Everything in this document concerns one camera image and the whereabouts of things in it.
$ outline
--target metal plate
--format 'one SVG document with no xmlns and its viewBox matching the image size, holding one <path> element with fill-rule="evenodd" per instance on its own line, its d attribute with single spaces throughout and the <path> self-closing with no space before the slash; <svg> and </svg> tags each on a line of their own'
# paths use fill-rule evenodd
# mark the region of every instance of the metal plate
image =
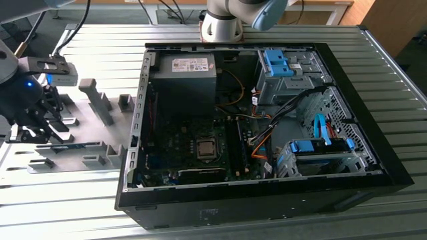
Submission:
<svg viewBox="0 0 427 240">
<path fill-rule="evenodd" d="M 382 123 L 379 126 L 415 185 L 336 214 L 147 231 L 124 212 L 114 210 L 119 170 L 28 174 L 27 169 L 18 168 L 4 172 L 7 166 L 24 165 L 15 158 L 15 150 L 4 144 L 0 152 L 8 151 L 8 154 L 0 158 L 3 236 L 14 234 L 16 239 L 24 236 L 48 239 L 283 239 L 284 236 L 290 239 L 426 239 L 427 102 L 414 83 L 370 33 L 354 26 L 286 25 L 268 32 L 248 27 L 244 31 L 248 42 L 330 44 L 350 80 L 355 84 L 370 84 L 359 85 L 360 95 L 375 120 Z M 82 77 L 96 78 L 99 91 L 110 98 L 126 93 L 135 96 L 144 44 L 198 42 L 198 32 L 196 25 L 86 25 L 63 54 L 76 64 Z M 386 89 L 382 83 L 390 83 Z M 63 91 L 75 94 L 72 89 Z M 20 151 L 31 150 L 31 146 L 20 147 Z"/>
</svg>

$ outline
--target gray fixture block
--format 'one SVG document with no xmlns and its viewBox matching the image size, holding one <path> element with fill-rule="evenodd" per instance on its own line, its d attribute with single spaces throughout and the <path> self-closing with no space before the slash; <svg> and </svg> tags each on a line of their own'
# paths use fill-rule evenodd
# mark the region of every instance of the gray fixture block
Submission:
<svg viewBox="0 0 427 240">
<path fill-rule="evenodd" d="M 56 154 L 56 153 L 58 153 L 50 146 L 38 147 L 38 148 L 35 149 L 35 151 L 36 151 L 42 156 L 47 156 L 47 155 L 52 155 L 52 154 Z"/>
<path fill-rule="evenodd" d="M 119 151 L 116 152 L 114 147 L 108 145 L 107 147 L 107 158 L 111 161 L 112 165 L 118 168 L 122 166 L 122 162 L 126 159 L 127 149 L 120 144 Z"/>
<path fill-rule="evenodd" d="M 135 103 L 131 94 L 120 94 L 118 104 L 122 112 L 134 112 Z"/>
<path fill-rule="evenodd" d="M 88 168 L 99 167 L 99 166 L 103 166 L 106 164 L 106 160 L 99 154 L 96 154 L 96 155 L 84 155 L 82 162 Z"/>
<path fill-rule="evenodd" d="M 107 144 L 100 141 L 99 144 L 94 145 L 87 145 L 86 150 L 91 153 L 98 153 L 98 152 L 106 152 L 107 151 Z"/>
<path fill-rule="evenodd" d="M 114 109 L 114 107 L 112 107 L 112 103 L 110 102 L 110 99 L 108 99 L 106 93 L 100 92 L 99 96 L 100 96 L 100 99 L 102 99 L 102 101 L 103 101 L 103 103 L 104 103 L 104 105 L 107 107 L 107 110 L 111 111 Z"/>
<path fill-rule="evenodd" d="M 62 122 L 66 124 L 67 127 L 76 127 L 79 126 L 80 122 L 76 117 L 64 117 Z"/>
<path fill-rule="evenodd" d="M 28 167 L 31 167 L 34 170 L 48 170 L 54 168 L 55 163 L 48 159 L 34 159 L 28 163 Z"/>
<path fill-rule="evenodd" d="M 96 80 L 94 78 L 84 78 L 80 81 L 79 90 L 86 93 L 88 100 L 92 103 L 92 109 L 98 113 L 98 116 L 106 126 L 115 123 L 112 116 L 108 112 L 108 106 L 106 106 L 104 94 L 99 94 L 96 90 Z"/>
</svg>

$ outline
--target white table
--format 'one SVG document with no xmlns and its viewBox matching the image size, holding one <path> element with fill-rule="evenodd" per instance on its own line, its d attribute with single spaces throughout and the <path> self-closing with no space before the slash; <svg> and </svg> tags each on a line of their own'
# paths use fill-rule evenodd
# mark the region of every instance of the white table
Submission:
<svg viewBox="0 0 427 240">
<path fill-rule="evenodd" d="M 346 13 L 346 9 L 348 7 L 347 4 L 350 2 L 343 2 L 344 4 L 335 4 L 335 5 L 306 5 L 304 11 L 307 12 L 332 12 L 326 25 L 338 25 Z M 167 10 L 168 8 L 160 4 L 146 4 L 148 15 L 152 19 L 152 23 L 155 25 L 159 24 L 158 18 L 158 10 Z M 172 9 L 176 9 L 176 6 L 172 4 L 170 5 Z M 68 4 L 62 7 L 62 10 L 83 10 L 86 9 L 86 4 Z M 180 4 L 179 8 L 182 10 L 203 10 L 207 9 L 206 4 Z M 92 4 L 92 10 L 135 10 L 142 9 L 142 6 L 136 4 Z M 287 7 L 286 11 L 302 11 L 302 5 L 291 5 Z"/>
</svg>

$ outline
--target blue drive bracket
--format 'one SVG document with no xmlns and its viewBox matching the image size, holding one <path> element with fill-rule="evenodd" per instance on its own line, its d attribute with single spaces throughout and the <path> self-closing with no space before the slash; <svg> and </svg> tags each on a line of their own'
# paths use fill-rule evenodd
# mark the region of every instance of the blue drive bracket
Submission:
<svg viewBox="0 0 427 240">
<path fill-rule="evenodd" d="M 292 77 L 294 70 L 288 66 L 288 58 L 286 58 L 282 50 L 266 50 L 266 62 L 270 66 L 270 74 L 272 77 Z"/>
<path fill-rule="evenodd" d="M 328 129 L 327 129 L 327 119 L 323 114 L 316 114 L 314 117 L 314 137 L 315 138 L 323 138 L 326 145 L 331 145 L 331 139 L 328 135 Z"/>
</svg>

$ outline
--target gray robot arm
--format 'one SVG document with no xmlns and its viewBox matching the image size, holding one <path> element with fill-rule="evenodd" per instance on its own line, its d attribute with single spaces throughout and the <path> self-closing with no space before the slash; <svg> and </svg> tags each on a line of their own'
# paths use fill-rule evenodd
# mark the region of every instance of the gray robot arm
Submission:
<svg viewBox="0 0 427 240">
<path fill-rule="evenodd" d="M 202 25 L 206 42 L 230 43 L 243 37 L 242 21 L 267 31 L 278 23 L 288 0 L 210 0 Z"/>
</svg>

